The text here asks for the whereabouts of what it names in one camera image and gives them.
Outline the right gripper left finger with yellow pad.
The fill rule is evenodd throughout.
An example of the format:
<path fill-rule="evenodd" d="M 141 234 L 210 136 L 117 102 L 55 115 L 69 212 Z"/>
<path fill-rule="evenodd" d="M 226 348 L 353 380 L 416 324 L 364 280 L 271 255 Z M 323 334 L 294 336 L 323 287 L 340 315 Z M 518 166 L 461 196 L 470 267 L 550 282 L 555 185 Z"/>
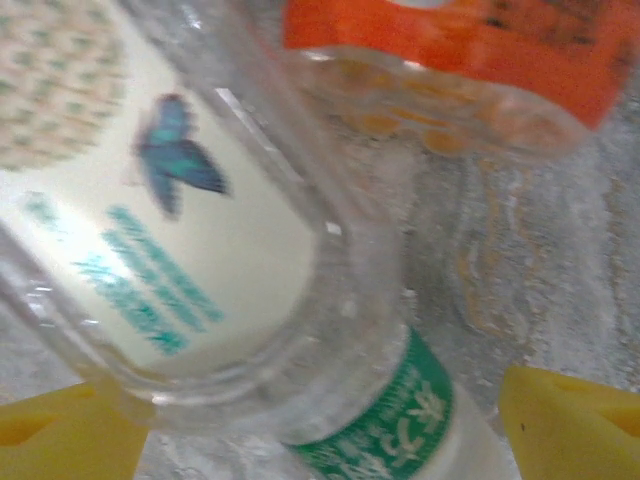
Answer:
<path fill-rule="evenodd" d="M 0 480 L 133 480 L 149 429 L 87 383 L 0 405 Z"/>

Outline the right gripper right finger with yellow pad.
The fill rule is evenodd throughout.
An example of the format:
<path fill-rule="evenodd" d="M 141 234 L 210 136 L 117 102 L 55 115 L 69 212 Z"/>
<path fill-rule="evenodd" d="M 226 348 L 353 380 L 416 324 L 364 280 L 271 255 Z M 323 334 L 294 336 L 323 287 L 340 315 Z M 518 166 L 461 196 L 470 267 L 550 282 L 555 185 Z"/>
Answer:
<path fill-rule="evenodd" d="M 512 366 L 499 412 L 522 480 L 640 480 L 640 393 Z"/>

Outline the clear bottle green white label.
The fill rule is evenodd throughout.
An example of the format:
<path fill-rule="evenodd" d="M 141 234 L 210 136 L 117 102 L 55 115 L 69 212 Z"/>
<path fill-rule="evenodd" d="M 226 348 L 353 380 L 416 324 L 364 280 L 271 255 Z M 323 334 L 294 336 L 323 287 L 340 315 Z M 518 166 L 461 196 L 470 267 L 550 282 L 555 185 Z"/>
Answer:
<path fill-rule="evenodd" d="M 480 409 L 424 339 L 410 301 L 297 326 L 287 370 L 304 383 L 276 439 L 316 480 L 512 480 Z"/>

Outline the clear bottle bird print label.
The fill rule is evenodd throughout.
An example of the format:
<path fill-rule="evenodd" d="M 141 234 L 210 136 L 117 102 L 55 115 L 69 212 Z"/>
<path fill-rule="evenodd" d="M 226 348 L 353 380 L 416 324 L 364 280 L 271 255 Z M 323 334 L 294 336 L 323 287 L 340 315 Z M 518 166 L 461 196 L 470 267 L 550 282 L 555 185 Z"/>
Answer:
<path fill-rule="evenodd" d="M 399 287 L 239 0 L 0 0 L 0 298 L 136 417 L 321 438 L 389 380 Z"/>

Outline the orange juice bottle yellow label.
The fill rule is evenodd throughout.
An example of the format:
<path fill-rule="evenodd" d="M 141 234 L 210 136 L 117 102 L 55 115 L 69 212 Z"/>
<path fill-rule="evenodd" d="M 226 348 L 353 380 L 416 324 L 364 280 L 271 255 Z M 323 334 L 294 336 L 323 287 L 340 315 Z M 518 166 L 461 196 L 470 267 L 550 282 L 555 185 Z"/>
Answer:
<path fill-rule="evenodd" d="M 444 155 L 575 150 L 640 61 L 640 0 L 286 0 L 283 45 L 329 114 Z"/>

